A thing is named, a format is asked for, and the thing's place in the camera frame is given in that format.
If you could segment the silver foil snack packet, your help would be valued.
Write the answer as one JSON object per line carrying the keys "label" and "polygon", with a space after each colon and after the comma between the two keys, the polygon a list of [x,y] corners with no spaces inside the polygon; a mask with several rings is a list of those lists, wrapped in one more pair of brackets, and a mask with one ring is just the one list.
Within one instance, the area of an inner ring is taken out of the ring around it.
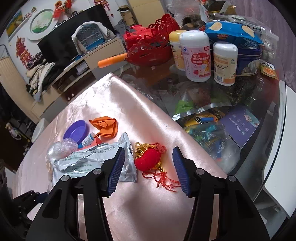
{"label": "silver foil snack packet", "polygon": [[119,181],[137,182],[137,169],[134,164],[132,144],[126,132],[117,142],[99,144],[76,151],[69,156],[53,162],[52,185],[55,185],[63,175],[71,178],[83,177],[90,171],[101,168],[106,160],[115,157],[119,148],[125,151],[125,162],[121,170]]}

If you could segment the clear plastic bag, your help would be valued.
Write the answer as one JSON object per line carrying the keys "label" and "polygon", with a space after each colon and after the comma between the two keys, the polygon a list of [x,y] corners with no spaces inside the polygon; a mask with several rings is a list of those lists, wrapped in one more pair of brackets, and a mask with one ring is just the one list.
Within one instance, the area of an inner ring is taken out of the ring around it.
{"label": "clear plastic bag", "polygon": [[50,145],[46,154],[47,167],[52,170],[55,162],[78,150],[78,144],[71,138],[65,138]]}

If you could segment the red plush lantern ornament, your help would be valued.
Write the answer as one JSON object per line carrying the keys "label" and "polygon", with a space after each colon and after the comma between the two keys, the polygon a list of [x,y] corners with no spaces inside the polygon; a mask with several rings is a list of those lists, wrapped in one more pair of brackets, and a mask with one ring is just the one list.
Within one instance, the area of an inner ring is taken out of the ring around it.
{"label": "red plush lantern ornament", "polygon": [[153,179],[156,187],[162,186],[167,191],[176,193],[180,182],[168,177],[162,167],[162,156],[167,151],[164,145],[155,143],[139,143],[134,145],[134,165],[145,179]]}

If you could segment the white folding side table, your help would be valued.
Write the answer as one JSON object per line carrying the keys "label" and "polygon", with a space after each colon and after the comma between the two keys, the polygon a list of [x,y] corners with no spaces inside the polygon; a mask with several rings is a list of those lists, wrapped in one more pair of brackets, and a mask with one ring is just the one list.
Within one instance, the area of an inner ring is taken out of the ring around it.
{"label": "white folding side table", "polygon": [[264,192],[288,218],[295,212],[295,92],[280,80],[261,130],[263,161],[257,199]]}

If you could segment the pink satin tablecloth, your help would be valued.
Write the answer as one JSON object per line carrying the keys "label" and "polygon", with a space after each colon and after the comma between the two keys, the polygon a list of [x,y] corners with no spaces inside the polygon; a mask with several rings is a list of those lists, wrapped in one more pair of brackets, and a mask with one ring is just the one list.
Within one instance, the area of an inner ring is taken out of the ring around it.
{"label": "pink satin tablecloth", "polygon": [[[13,196],[27,191],[45,192],[49,186],[46,153],[60,141],[67,128],[78,120],[108,116],[117,120],[118,133],[127,133],[132,144],[158,142],[166,147],[162,165],[177,179],[172,150],[182,154],[213,176],[226,174],[176,122],[157,105],[113,74],[108,74],[67,105],[42,132],[18,168]],[[104,200],[107,219],[115,240],[183,240],[194,199],[181,189],[176,192],[157,186],[138,175],[137,182],[120,182]]]}

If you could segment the purple plastic lid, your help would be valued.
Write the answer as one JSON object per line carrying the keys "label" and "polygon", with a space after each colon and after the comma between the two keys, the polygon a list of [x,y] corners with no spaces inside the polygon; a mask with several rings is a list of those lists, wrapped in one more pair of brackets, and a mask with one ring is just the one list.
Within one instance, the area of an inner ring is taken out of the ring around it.
{"label": "purple plastic lid", "polygon": [[80,144],[88,135],[89,126],[84,120],[78,120],[67,128],[63,139],[71,138],[77,144]]}

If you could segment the purple booklet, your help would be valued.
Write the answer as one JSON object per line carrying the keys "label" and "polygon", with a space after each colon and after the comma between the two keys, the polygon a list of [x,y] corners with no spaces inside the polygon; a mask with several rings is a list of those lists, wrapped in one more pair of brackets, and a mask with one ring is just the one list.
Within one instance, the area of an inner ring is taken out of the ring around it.
{"label": "purple booklet", "polygon": [[259,126],[259,120],[245,106],[238,105],[219,121],[242,149]]}

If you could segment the white round stool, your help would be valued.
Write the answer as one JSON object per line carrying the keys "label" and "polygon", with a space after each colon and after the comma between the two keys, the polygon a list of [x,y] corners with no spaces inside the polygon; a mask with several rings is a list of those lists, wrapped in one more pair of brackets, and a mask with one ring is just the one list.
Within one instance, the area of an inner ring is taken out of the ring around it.
{"label": "white round stool", "polygon": [[37,138],[41,135],[41,133],[48,126],[48,121],[45,118],[42,118],[38,124],[36,125],[33,135],[32,135],[32,143],[36,142]]}

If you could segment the orange crumpled paper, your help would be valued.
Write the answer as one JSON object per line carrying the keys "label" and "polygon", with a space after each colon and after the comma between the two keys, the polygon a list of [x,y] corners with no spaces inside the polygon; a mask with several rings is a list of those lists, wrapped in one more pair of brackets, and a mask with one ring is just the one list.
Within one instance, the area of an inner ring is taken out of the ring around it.
{"label": "orange crumpled paper", "polygon": [[95,137],[114,138],[118,132],[118,123],[114,118],[103,116],[89,121],[99,132]]}

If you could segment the beige TV cabinet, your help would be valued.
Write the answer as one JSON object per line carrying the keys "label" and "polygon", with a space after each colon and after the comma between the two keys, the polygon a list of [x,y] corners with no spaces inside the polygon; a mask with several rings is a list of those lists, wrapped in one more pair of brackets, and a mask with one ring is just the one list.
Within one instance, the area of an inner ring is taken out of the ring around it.
{"label": "beige TV cabinet", "polygon": [[114,38],[67,66],[41,93],[41,101],[32,104],[31,112],[36,118],[33,122],[38,123],[43,118],[51,122],[70,102],[102,77],[108,73],[118,76],[130,68],[126,61],[104,68],[97,65],[100,60],[125,52],[121,39]]}

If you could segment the clear bag of snacks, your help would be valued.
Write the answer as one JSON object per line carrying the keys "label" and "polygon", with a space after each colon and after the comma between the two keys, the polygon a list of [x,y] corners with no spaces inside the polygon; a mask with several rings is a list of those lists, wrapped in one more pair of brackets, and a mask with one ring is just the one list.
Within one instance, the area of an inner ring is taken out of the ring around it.
{"label": "clear bag of snacks", "polygon": [[262,59],[271,64],[274,63],[279,37],[271,31],[270,27],[260,22],[259,20],[256,20],[249,16],[221,15],[218,13],[215,13],[213,16],[216,20],[224,20],[232,23],[238,23],[251,28],[263,42]]}

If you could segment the covered bird cage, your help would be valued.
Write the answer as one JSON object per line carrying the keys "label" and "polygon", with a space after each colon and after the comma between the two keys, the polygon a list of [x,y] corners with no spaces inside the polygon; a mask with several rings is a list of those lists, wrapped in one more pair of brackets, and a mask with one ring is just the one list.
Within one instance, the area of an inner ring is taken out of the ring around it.
{"label": "covered bird cage", "polygon": [[84,55],[107,40],[115,38],[115,34],[101,22],[84,22],[71,36],[79,55]]}

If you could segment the yellow-capped bottle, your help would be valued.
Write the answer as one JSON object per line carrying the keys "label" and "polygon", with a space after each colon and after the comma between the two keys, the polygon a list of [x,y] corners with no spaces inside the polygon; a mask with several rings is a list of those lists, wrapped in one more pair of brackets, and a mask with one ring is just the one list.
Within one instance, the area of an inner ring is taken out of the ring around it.
{"label": "yellow-capped bottle", "polygon": [[184,71],[185,70],[185,64],[184,64],[184,58],[182,55],[182,47],[180,44],[179,37],[181,33],[185,32],[186,30],[176,30],[172,31],[169,34],[169,40],[171,45],[171,50],[173,53],[173,58],[175,61],[176,68],[178,70]]}

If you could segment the red cutout lantern basket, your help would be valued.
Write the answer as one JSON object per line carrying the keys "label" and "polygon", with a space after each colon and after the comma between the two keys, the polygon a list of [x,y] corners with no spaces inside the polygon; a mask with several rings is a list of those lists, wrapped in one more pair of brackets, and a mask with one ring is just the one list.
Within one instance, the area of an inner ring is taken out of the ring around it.
{"label": "red cutout lantern basket", "polygon": [[125,60],[137,66],[157,66],[168,62],[173,53],[169,34],[180,27],[170,14],[164,14],[148,27],[132,26],[123,39],[127,55]]}

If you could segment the round white wall picture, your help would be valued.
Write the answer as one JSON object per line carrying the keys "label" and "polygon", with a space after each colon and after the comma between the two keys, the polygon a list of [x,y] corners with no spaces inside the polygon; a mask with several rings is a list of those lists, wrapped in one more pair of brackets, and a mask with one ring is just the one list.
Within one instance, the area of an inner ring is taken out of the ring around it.
{"label": "round white wall picture", "polygon": [[39,41],[48,35],[57,24],[57,19],[53,17],[52,9],[39,11],[31,20],[27,38],[31,41]]}

